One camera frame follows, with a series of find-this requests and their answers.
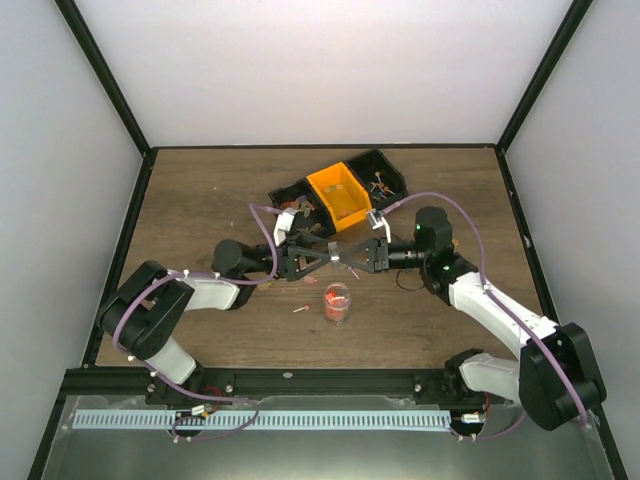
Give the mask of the clear round lid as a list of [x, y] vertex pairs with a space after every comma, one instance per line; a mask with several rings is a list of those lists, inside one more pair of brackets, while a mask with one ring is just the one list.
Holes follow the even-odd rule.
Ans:
[[329, 256], [330, 263], [338, 268], [341, 265], [340, 252], [338, 243], [336, 241], [329, 242], [327, 244], [327, 253]]

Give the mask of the black bin with gummy candies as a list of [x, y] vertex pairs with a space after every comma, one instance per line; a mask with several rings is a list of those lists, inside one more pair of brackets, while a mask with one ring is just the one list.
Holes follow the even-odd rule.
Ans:
[[328, 207], [306, 178], [272, 190], [268, 196], [275, 208], [291, 208], [298, 212], [294, 230], [305, 230], [320, 238], [329, 238], [336, 233]]

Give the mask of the clear plastic cup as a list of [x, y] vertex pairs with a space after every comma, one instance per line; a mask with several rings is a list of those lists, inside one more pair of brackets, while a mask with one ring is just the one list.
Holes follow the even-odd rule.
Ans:
[[323, 314], [327, 321], [339, 325], [349, 314], [351, 292], [344, 283], [334, 282], [327, 286], [322, 296]]

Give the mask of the yellow bin with star candies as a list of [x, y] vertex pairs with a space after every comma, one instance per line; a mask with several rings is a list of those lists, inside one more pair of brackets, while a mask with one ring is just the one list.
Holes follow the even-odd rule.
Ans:
[[364, 221], [372, 209], [368, 192], [344, 162], [307, 175], [306, 180], [327, 207], [337, 233]]

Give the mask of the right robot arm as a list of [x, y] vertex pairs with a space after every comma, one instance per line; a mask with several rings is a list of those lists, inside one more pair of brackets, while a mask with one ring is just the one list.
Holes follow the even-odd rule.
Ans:
[[527, 309], [486, 278], [453, 244], [447, 213], [428, 206], [415, 215], [414, 238], [370, 239], [336, 255], [336, 261], [370, 273], [415, 269], [424, 287], [478, 322], [513, 354], [504, 360], [469, 350], [453, 358], [444, 378], [447, 396], [465, 403], [478, 392], [520, 405], [539, 427], [552, 431], [607, 397], [587, 333]]

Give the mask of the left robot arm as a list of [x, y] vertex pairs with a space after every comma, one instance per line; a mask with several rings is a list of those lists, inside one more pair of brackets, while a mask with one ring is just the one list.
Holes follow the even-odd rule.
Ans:
[[214, 249], [212, 270], [193, 273], [146, 261], [99, 308], [97, 326], [115, 347], [149, 367], [181, 403], [204, 392], [200, 364], [179, 345], [173, 331], [185, 312], [237, 310], [262, 280], [297, 281], [339, 260], [337, 246], [307, 232], [277, 234], [263, 245], [225, 239]]

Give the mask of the spilled lollipop near bin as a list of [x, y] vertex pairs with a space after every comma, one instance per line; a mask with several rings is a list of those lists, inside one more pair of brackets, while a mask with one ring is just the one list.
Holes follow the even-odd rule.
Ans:
[[356, 279], [360, 279], [359, 274], [356, 272], [356, 270], [354, 269], [354, 267], [352, 266], [348, 266], [347, 267], [348, 271], [356, 278]]

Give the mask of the pile of star gummies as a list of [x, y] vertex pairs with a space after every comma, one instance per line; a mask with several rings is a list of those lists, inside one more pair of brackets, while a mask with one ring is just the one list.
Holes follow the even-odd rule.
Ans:
[[359, 210], [356, 199], [349, 193], [342, 183], [328, 185], [322, 188], [327, 206], [337, 219], [342, 219]]

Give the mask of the pile of pastel gummies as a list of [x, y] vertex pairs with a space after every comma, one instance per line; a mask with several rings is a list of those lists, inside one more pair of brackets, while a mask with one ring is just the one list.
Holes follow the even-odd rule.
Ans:
[[323, 227], [319, 207], [306, 196], [300, 196], [294, 200], [285, 201], [280, 205], [280, 208], [282, 210], [293, 208], [299, 211], [293, 223], [292, 232], [300, 230], [316, 234]]

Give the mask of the spilled lollipop beside cup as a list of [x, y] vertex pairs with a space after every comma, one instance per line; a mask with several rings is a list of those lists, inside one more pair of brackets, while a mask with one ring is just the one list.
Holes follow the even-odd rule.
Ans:
[[299, 313], [299, 312], [303, 312], [303, 311], [308, 311], [309, 309], [310, 309], [310, 305], [309, 304], [304, 304], [303, 306], [292, 310], [292, 313]]

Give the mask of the black bin with lollipops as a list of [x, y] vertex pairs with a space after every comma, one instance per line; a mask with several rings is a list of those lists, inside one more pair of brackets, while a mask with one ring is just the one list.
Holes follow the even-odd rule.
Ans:
[[382, 211], [408, 196], [404, 176], [380, 150], [361, 153], [345, 164], [363, 185], [374, 209]]

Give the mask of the black front mounting rail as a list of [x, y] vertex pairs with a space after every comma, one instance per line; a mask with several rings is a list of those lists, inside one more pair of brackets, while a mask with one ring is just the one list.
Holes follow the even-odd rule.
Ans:
[[[476, 405], [492, 399], [513, 401], [519, 382], [515, 373], [482, 374], [469, 384], [447, 369], [260, 369], [198, 367], [181, 387], [211, 396], [218, 389], [225, 398], [272, 396], [386, 396], [412, 398], [442, 408]], [[89, 366], [68, 370], [62, 395], [143, 395], [151, 405], [191, 406], [196, 400], [170, 387], [143, 367]]]

